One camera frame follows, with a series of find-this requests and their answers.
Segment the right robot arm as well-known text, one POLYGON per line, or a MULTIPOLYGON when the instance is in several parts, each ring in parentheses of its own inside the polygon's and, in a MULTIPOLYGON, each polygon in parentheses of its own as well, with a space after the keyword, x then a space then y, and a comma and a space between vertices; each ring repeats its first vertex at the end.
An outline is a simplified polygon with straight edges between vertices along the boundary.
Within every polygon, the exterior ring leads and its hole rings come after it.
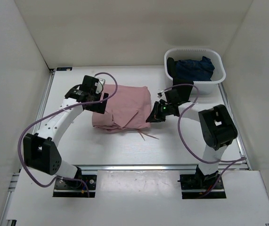
POLYGON ((217 179, 218 166, 226 148, 237 138, 237 129, 225 107, 216 105, 208 110, 199 110, 197 97, 193 102, 189 101, 191 90, 199 91, 197 86, 192 84, 176 85, 158 93, 161 98, 155 102, 154 107, 147 117, 146 122, 164 122, 167 116, 178 117, 179 137, 193 157, 199 160, 196 167, 195 183, 200 188, 206 188, 217 179), (189 118, 200 123, 203 139, 206 143, 203 156, 198 157, 186 144, 180 129, 182 118, 189 118))

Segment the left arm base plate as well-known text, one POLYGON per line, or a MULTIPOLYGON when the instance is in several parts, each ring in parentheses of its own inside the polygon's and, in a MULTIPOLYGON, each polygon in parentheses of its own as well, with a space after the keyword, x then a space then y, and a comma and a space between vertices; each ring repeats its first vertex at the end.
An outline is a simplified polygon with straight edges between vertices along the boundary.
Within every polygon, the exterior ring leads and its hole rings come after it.
POLYGON ((94 198, 96 195, 97 174, 86 173, 78 169, 76 179, 81 181, 71 181, 57 179, 53 189, 53 197, 60 198, 94 198))

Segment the pink trousers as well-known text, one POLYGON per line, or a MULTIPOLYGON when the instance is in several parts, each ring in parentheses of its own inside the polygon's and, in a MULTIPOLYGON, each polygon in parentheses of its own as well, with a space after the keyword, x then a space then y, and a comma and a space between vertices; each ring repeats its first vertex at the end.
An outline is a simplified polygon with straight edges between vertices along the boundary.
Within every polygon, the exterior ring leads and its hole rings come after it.
POLYGON ((108 99, 105 113, 93 113, 92 126, 108 133, 135 130, 141 137, 155 138, 143 131, 150 128, 146 119, 151 107, 151 94, 146 86, 119 85, 115 95, 108 99))

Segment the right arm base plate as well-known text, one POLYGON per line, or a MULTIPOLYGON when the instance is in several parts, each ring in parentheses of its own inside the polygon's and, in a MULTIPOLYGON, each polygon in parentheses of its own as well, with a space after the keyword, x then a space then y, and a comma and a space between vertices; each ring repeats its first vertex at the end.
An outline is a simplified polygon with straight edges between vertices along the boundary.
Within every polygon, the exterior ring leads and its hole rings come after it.
POLYGON ((218 171, 208 176, 197 171, 195 174, 180 174, 178 182, 180 182, 183 200, 226 199, 227 197, 218 171))

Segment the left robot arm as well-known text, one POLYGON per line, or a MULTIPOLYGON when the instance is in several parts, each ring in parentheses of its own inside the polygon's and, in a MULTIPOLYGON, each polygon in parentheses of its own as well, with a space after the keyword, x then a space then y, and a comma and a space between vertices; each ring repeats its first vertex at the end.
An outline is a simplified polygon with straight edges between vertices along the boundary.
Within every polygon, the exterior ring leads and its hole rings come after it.
POLYGON ((84 110, 104 113, 109 94, 103 92, 105 80, 84 76, 82 84, 72 87, 66 94, 59 108, 59 113, 41 125, 34 134, 26 134, 23 139, 24 164, 27 167, 66 178, 71 188, 82 184, 79 169, 62 160, 57 146, 72 124, 84 110))

